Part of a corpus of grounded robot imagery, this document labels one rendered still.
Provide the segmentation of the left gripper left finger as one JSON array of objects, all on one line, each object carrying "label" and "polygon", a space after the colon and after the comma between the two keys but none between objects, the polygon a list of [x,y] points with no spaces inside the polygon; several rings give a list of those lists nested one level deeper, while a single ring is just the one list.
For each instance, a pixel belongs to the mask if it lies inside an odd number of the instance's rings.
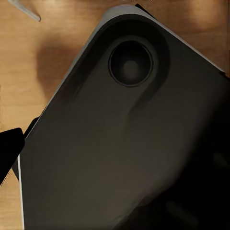
[{"label": "left gripper left finger", "polygon": [[25,146],[20,127],[0,133],[0,185]]}]

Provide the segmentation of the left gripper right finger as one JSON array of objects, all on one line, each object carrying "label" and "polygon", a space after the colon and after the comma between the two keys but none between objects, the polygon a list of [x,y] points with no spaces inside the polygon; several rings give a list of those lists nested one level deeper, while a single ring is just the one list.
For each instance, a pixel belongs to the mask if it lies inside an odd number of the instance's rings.
[{"label": "left gripper right finger", "polygon": [[218,129],[215,145],[230,166],[230,129],[222,127]]}]

